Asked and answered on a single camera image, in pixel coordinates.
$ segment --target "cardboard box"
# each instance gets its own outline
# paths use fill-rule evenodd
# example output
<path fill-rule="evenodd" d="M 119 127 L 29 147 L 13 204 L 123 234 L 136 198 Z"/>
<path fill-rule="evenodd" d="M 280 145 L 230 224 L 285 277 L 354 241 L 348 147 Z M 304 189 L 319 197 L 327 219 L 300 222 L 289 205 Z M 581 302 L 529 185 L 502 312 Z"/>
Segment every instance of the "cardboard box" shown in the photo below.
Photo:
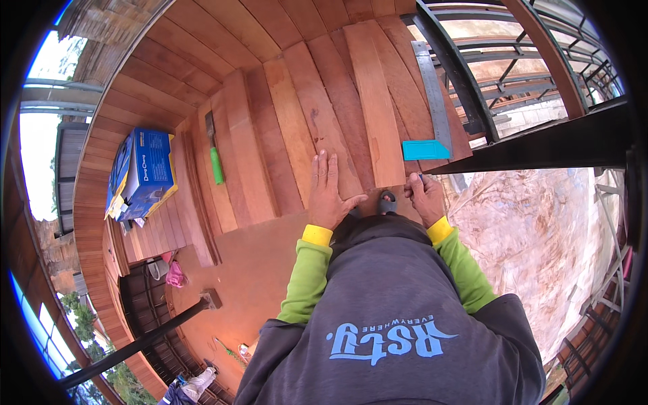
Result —
<path fill-rule="evenodd" d="M 104 219 L 147 217 L 178 189 L 171 158 L 173 137 L 135 128 L 124 140 L 110 173 Z"/>

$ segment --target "sky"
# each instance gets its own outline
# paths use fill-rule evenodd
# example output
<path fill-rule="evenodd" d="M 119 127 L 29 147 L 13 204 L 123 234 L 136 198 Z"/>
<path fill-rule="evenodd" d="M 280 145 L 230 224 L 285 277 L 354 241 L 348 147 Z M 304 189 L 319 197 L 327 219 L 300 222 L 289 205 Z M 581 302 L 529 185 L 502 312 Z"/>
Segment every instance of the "sky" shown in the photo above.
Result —
<path fill-rule="evenodd" d="M 72 76 L 78 56 L 68 48 L 79 39 L 73 37 L 59 42 L 56 31 L 51 31 L 27 76 L 59 80 Z M 66 57 L 67 61 L 61 68 L 61 60 Z M 49 165 L 56 150 L 56 128 L 60 123 L 57 114 L 20 115 L 21 155 L 27 194 L 32 214 L 39 221 L 56 219 L 56 213 L 52 212 L 54 171 Z"/>

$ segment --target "person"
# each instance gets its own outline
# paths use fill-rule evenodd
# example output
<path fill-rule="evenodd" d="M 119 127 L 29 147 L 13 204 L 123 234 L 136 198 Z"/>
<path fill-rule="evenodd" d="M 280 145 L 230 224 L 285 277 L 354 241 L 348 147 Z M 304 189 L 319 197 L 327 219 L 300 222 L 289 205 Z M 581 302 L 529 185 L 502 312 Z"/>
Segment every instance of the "person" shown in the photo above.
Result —
<path fill-rule="evenodd" d="M 421 226 L 391 193 L 358 218 L 368 197 L 341 200 L 335 155 L 321 151 L 312 170 L 286 299 L 235 405 L 537 404 L 545 374 L 522 303 L 493 293 L 444 216 L 441 185 L 407 180 Z"/>
<path fill-rule="evenodd" d="M 157 405 L 196 405 L 200 396 L 203 395 L 203 392 L 218 374 L 210 361 L 203 360 L 207 364 L 205 371 L 197 377 L 191 377 L 186 382 L 182 381 L 181 377 L 173 380 L 164 397 Z"/>

